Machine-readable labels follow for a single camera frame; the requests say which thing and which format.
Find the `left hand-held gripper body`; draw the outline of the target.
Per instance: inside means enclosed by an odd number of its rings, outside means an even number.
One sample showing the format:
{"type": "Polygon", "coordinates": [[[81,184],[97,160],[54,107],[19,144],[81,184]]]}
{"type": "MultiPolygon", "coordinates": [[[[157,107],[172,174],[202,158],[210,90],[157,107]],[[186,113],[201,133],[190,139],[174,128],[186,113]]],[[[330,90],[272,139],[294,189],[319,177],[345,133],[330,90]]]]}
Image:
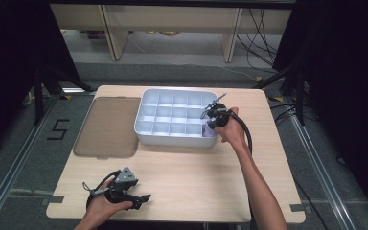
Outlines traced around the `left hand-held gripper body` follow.
{"type": "Polygon", "coordinates": [[[138,183],[138,179],[130,170],[129,167],[124,167],[111,174],[112,179],[108,183],[108,191],[105,197],[111,203],[120,203],[124,201],[136,202],[137,198],[134,195],[129,195],[127,191],[138,183]]]}

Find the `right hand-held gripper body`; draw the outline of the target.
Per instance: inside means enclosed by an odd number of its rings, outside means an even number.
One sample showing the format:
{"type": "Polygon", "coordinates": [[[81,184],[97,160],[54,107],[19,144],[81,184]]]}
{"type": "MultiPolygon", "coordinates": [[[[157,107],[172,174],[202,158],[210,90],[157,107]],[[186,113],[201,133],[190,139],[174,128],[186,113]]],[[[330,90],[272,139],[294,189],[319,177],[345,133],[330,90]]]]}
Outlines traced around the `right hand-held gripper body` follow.
{"type": "Polygon", "coordinates": [[[209,120],[215,122],[216,127],[224,127],[228,123],[229,115],[226,106],[221,103],[220,100],[225,96],[226,94],[223,93],[221,96],[212,100],[204,108],[203,112],[200,115],[200,118],[204,119],[206,116],[208,116],[209,120]]]}

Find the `lilac sock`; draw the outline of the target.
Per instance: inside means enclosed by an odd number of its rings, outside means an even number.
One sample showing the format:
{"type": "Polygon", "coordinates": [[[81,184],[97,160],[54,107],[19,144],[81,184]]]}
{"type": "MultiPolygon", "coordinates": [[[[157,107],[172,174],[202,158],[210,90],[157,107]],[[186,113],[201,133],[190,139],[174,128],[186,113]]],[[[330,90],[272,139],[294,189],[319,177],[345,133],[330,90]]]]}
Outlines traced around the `lilac sock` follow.
{"type": "Polygon", "coordinates": [[[206,124],[204,126],[203,136],[204,137],[216,137],[217,134],[214,132],[214,130],[212,128],[209,127],[208,124],[206,124]]]}

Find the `white compartment storage box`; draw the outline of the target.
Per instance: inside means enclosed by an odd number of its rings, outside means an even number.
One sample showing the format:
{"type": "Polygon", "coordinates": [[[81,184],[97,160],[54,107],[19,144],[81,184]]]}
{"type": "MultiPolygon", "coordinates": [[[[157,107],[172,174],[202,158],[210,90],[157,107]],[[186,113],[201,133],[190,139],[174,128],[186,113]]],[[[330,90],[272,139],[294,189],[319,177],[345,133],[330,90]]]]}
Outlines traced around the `white compartment storage box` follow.
{"type": "Polygon", "coordinates": [[[141,144],[211,148],[216,137],[204,137],[209,117],[204,108],[218,96],[211,91],[152,88],[144,91],[134,123],[141,144]]]}

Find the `person's right hand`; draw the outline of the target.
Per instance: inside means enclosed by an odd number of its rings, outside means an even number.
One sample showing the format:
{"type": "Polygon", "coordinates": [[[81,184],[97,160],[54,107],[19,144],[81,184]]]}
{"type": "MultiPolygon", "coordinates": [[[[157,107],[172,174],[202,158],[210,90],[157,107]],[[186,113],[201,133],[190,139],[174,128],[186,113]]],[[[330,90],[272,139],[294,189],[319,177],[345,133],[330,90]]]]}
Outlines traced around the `person's right hand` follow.
{"type": "Polygon", "coordinates": [[[229,143],[234,150],[247,149],[244,130],[235,118],[230,117],[225,126],[216,127],[214,132],[221,137],[222,143],[229,143]]]}

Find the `person's left hand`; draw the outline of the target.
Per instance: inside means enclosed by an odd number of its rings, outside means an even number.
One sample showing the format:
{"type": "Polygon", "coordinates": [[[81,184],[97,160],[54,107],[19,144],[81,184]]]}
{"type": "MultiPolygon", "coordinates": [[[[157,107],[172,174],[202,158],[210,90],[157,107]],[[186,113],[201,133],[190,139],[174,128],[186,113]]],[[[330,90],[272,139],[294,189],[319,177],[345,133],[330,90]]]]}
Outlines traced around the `person's left hand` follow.
{"type": "Polygon", "coordinates": [[[111,203],[107,200],[105,195],[98,195],[90,202],[84,219],[90,224],[100,225],[119,211],[127,210],[132,205],[133,203],[131,201],[111,203]]]}

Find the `brown translucent box lid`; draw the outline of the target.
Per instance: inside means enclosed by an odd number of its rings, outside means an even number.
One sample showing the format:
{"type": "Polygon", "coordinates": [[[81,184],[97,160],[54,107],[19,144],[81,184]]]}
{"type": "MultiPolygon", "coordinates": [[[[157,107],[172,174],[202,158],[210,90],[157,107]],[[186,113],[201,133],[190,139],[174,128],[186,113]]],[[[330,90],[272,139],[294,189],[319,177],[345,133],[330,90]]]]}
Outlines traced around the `brown translucent box lid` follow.
{"type": "Polygon", "coordinates": [[[134,122],[140,99],[97,97],[80,129],[73,152],[79,157],[129,158],[138,148],[134,122]]]}

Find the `grey tape strip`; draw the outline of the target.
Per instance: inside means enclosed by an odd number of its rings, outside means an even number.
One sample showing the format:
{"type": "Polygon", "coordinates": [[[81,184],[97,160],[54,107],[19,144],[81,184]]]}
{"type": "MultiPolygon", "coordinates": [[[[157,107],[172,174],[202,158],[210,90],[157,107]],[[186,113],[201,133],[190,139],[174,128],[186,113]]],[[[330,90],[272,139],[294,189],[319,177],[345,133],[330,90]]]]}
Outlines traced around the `grey tape strip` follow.
{"type": "Polygon", "coordinates": [[[41,205],[49,205],[50,203],[62,203],[64,200],[64,197],[62,195],[50,195],[48,197],[44,197],[41,200],[41,205]]]}
{"type": "Polygon", "coordinates": [[[304,204],[290,204],[291,212],[311,212],[311,207],[304,204]]]}

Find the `black metal stand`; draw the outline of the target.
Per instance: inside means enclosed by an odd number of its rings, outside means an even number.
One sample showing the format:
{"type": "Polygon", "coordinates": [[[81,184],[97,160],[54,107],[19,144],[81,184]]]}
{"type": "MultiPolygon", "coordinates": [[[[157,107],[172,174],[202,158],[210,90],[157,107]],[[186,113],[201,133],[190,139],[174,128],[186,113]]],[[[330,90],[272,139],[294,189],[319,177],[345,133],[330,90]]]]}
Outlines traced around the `black metal stand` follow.
{"type": "Polygon", "coordinates": [[[95,88],[81,81],[78,73],[73,75],[48,65],[38,64],[33,76],[34,81],[34,104],[35,104],[35,118],[34,123],[38,125],[44,115],[43,107],[43,89],[42,86],[48,90],[50,95],[59,96],[64,92],[60,86],[60,81],[68,81],[85,92],[94,92],[95,88]]]}
{"type": "Polygon", "coordinates": [[[300,122],[300,125],[303,126],[305,124],[303,118],[303,103],[304,103],[304,76],[301,72],[301,68],[295,64],[291,63],[290,66],[281,70],[277,74],[268,78],[267,80],[263,80],[259,82],[257,85],[253,86],[253,89],[263,89],[266,86],[269,86],[273,82],[283,79],[284,82],[280,87],[280,93],[283,96],[290,96],[292,93],[296,96],[296,116],[297,120],[300,122]]]}

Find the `black curtain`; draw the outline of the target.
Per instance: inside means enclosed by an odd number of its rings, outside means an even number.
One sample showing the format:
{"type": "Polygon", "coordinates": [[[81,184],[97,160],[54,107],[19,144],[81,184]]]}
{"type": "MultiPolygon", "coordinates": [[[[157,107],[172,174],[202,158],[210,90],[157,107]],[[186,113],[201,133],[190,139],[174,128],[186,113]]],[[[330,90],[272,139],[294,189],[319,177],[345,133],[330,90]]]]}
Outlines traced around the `black curtain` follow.
{"type": "Polygon", "coordinates": [[[326,22],[301,73],[318,115],[368,198],[368,0],[296,0],[274,68],[291,64],[314,23],[326,22]]]}
{"type": "Polygon", "coordinates": [[[0,139],[36,75],[54,93],[80,80],[49,0],[0,0],[0,139]]]}

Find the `aluminium floor rail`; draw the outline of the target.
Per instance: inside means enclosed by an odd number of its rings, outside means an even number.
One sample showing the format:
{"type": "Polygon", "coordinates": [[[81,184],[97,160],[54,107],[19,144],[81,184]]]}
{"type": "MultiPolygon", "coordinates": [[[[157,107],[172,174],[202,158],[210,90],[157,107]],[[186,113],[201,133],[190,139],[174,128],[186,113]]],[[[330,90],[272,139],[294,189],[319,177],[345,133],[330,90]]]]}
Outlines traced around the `aluminium floor rail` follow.
{"type": "Polygon", "coordinates": [[[34,122],[34,125],[32,126],[31,131],[29,132],[20,151],[16,154],[11,166],[6,171],[6,174],[0,183],[0,210],[2,209],[14,182],[17,180],[17,177],[20,175],[20,172],[26,164],[35,142],[58,99],[59,96],[51,96],[48,99],[47,103],[43,107],[43,114],[37,122],[34,122]]]}
{"type": "Polygon", "coordinates": [[[342,230],[357,230],[347,206],[338,193],[329,173],[327,172],[306,128],[300,124],[295,115],[291,116],[293,126],[302,142],[302,145],[312,164],[313,170],[321,184],[321,187],[329,201],[333,213],[342,230]]]}

